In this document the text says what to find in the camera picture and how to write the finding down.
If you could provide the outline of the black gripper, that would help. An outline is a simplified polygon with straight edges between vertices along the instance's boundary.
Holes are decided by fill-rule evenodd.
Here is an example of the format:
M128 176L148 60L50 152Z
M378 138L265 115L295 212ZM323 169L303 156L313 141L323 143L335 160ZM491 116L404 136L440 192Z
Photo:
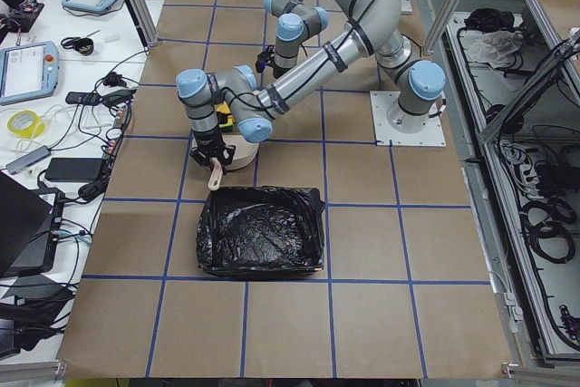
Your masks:
M226 145L220 129L210 131L192 131L196 145L189 152L189 156L198 165L211 165L213 158L217 159L224 173L232 165L236 153L235 145Z
M269 44L261 53L257 55L255 68L258 73L263 73L269 67L273 70L274 78L279 77L279 68L275 60L275 47Z

